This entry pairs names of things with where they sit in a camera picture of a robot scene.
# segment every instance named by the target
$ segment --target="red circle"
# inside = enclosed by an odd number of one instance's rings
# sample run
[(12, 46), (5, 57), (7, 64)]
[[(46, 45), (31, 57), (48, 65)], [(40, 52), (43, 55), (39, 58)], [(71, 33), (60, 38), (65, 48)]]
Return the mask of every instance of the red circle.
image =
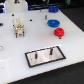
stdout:
[(58, 37), (62, 37), (64, 36), (64, 30), (62, 28), (57, 28), (55, 31), (54, 31), (54, 34)]

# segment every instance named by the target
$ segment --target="blue button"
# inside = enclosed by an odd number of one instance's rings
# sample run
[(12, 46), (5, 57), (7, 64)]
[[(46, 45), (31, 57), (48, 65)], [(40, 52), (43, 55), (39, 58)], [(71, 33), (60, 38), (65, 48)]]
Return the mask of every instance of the blue button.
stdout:
[(59, 27), (60, 25), (60, 22), (58, 20), (48, 20), (47, 24), (50, 26), (50, 27)]
[(56, 12), (58, 12), (58, 10), (59, 10), (58, 6), (50, 6), (49, 7), (49, 12), (50, 13), (56, 13)]

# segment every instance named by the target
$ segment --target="blue circle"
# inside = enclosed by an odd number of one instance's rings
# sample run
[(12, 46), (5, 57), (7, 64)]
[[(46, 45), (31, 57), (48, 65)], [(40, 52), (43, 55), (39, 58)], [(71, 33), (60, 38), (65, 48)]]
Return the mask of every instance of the blue circle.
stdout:
[(60, 22), (58, 20), (48, 20), (47, 23), (50, 27), (59, 27)]

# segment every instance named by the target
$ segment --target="red button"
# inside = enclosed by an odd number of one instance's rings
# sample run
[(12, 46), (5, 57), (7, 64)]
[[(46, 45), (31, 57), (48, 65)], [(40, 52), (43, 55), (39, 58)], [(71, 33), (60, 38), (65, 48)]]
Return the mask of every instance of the red button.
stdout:
[(57, 28), (55, 31), (54, 31), (54, 34), (58, 37), (62, 37), (64, 36), (64, 30), (62, 28)]

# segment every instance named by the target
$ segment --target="white table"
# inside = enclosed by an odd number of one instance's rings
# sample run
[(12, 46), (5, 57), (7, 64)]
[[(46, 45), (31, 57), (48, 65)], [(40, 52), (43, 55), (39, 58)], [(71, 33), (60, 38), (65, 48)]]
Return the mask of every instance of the white table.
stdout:
[[(61, 11), (49, 13), (48, 10), (28, 11), (25, 13), (0, 14), (0, 84), (10, 83), (26, 77), (48, 72), (57, 68), (84, 61), (84, 32), (70, 21)], [(13, 18), (22, 18), (25, 37), (16, 38)], [(65, 35), (59, 39), (54, 35), (55, 28), (47, 25), (49, 19), (60, 21)], [(59, 46), (65, 60), (55, 61), (34, 68), (29, 68), (26, 52)]]

